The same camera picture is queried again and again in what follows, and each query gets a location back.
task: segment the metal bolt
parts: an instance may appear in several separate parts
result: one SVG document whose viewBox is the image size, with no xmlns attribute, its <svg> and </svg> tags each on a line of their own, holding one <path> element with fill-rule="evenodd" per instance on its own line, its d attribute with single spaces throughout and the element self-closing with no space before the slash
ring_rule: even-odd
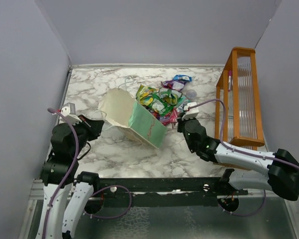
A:
<svg viewBox="0 0 299 239">
<path fill-rule="evenodd" d="M 117 190 L 117 188 L 116 188 L 116 187 L 112 187 L 112 188 L 110 188 L 110 191 L 111 191 L 112 193 L 115 193 L 115 192 L 116 192 L 116 190 Z"/>
</svg>

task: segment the black cable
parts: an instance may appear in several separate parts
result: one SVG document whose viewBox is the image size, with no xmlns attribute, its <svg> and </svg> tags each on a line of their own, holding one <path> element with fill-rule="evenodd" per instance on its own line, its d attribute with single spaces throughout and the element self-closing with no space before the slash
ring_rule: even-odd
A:
<svg viewBox="0 0 299 239">
<path fill-rule="evenodd" d="M 91 145 L 90 145 L 89 142 L 86 142 L 86 144 L 87 144 L 90 148 L 89 148 L 88 151 L 86 151 L 81 157 L 79 157 L 78 160 L 81 160 L 82 158 L 84 158 L 84 157 L 90 152 L 90 150 L 91 150 Z"/>
</svg>

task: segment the blue snack package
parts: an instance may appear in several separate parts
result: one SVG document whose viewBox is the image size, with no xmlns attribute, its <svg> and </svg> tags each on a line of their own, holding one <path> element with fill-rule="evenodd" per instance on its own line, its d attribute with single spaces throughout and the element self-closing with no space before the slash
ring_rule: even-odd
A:
<svg viewBox="0 0 299 239">
<path fill-rule="evenodd" d="M 192 77 L 187 76 L 187 75 L 176 75 L 176 76 L 173 77 L 173 81 L 176 81 L 176 80 L 183 80 L 183 81 L 186 81 L 186 82 L 191 82 Z"/>
</svg>

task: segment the wooden frame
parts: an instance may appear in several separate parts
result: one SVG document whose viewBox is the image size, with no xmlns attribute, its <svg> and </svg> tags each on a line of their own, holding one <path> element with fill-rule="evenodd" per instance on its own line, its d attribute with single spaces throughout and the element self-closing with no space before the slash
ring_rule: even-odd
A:
<svg viewBox="0 0 299 239">
<path fill-rule="evenodd" d="M 247 76 L 242 73 L 241 69 L 238 65 L 238 59 L 244 57 L 244 59 L 250 58 L 250 63 L 248 65 L 248 80 L 252 83 L 252 90 L 250 90 L 250 94 L 241 94 L 244 97 L 247 97 L 249 105 L 252 106 L 250 113 L 248 113 L 250 120 L 254 122 L 253 125 L 248 125 L 249 130 L 252 129 L 257 136 L 254 137 L 246 137 L 242 135 L 242 129 L 240 128 L 240 101 L 242 101 L 242 96 L 239 96 L 240 90 L 242 91 L 242 79 L 247 79 Z M 217 82 L 216 86 L 216 98 L 221 98 L 221 91 L 223 91 L 223 102 L 226 106 L 226 116 L 225 116 L 225 125 L 223 130 L 223 140 L 228 142 L 228 73 L 232 72 L 232 101 L 233 101 L 233 137 L 230 140 L 230 144 L 235 146 L 251 146 L 252 149 L 257 149 L 257 147 L 261 147 L 265 145 L 264 136 L 263 136 L 263 127 L 261 120 L 261 109 L 260 109 L 260 99 L 259 99 L 259 91 L 258 91 L 258 79 L 257 79 L 257 68 L 256 68 L 256 52 L 251 48 L 242 48 L 235 47 L 232 49 L 230 56 L 227 60 L 227 63 L 224 67 L 224 70 Z M 219 138 L 220 131 L 220 103 L 216 102 L 216 114 L 215 114 L 215 138 Z"/>
</svg>

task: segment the green snack package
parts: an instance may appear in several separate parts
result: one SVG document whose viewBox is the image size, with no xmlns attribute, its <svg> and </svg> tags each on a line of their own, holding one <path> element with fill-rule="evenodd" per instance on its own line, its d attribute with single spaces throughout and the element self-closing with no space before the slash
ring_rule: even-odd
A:
<svg viewBox="0 0 299 239">
<path fill-rule="evenodd" d="M 151 108 L 155 112 L 159 113 L 160 116 L 165 116 L 174 108 L 173 105 L 163 101 L 158 96 L 158 93 L 152 93 L 148 96 L 141 98 L 140 104 Z"/>
<path fill-rule="evenodd" d="M 179 98 L 181 98 L 182 93 L 179 91 L 168 89 L 168 88 L 160 88 L 159 96 L 161 99 L 163 99 L 167 103 L 175 106 L 177 104 Z"/>
<path fill-rule="evenodd" d="M 148 96 L 149 94 L 155 93 L 157 91 L 158 89 L 156 88 L 140 85 L 138 91 L 136 92 L 136 100 L 140 101 L 141 98 Z"/>
</svg>

